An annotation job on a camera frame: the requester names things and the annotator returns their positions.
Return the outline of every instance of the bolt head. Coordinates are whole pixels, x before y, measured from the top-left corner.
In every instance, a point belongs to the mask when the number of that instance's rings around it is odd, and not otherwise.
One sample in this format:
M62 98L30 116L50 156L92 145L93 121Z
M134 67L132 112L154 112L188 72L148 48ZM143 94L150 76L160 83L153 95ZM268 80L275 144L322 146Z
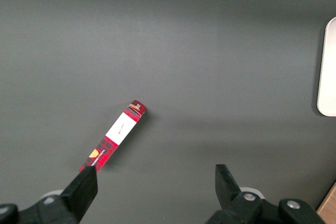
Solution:
M254 196L253 194L244 194L244 199L248 200L248 201L254 201L256 199L256 196Z
M301 207L300 204L294 200L287 201L287 206L289 206L292 209L299 209Z
M48 198L46 198L44 201L43 201L43 204L44 205L48 205L48 204L51 204L51 203L53 203L54 202L54 198L52 198L52 197L48 197Z
M0 215L5 214L9 210L9 207L2 207L0 208Z

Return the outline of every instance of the gray table surface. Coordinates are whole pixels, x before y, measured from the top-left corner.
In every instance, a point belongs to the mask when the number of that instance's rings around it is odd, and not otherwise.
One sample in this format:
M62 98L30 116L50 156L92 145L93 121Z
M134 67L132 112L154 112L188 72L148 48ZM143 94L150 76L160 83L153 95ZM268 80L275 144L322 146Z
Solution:
M0 0L0 200L65 188L134 99L145 117L82 223L204 223L214 169L316 207L336 119L316 109L336 0Z

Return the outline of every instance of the white label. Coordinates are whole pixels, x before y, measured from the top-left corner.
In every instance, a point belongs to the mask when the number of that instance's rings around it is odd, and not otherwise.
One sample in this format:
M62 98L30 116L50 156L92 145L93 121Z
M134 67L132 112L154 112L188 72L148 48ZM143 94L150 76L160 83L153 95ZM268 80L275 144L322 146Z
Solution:
M135 125L136 121L123 112L114 125L112 125L111 129L106 133L106 136L116 144L120 145Z

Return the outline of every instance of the metal screw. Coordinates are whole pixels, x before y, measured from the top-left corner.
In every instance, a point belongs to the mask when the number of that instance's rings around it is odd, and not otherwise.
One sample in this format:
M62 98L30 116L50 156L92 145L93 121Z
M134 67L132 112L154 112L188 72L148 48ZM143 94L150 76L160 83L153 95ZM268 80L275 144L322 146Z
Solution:
M43 201L43 204L44 205L48 205L48 204L51 204L51 203L53 203L54 202L54 198L52 198L52 197L48 197L48 198L46 198L44 201Z
M289 206L292 209L299 209L301 207L300 204L294 200L287 201L287 206Z
M248 201L254 201L256 199L256 196L254 196L253 194L244 194L244 199Z
M9 207L2 207L2 208L0 208L0 215L3 215L8 210L9 210Z

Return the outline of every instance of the wooden surface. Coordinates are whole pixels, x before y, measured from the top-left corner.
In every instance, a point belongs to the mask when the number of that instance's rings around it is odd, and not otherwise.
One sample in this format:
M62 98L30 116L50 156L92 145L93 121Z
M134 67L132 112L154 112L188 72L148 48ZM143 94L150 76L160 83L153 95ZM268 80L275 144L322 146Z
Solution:
M336 183L320 205L317 213L326 224L336 224Z

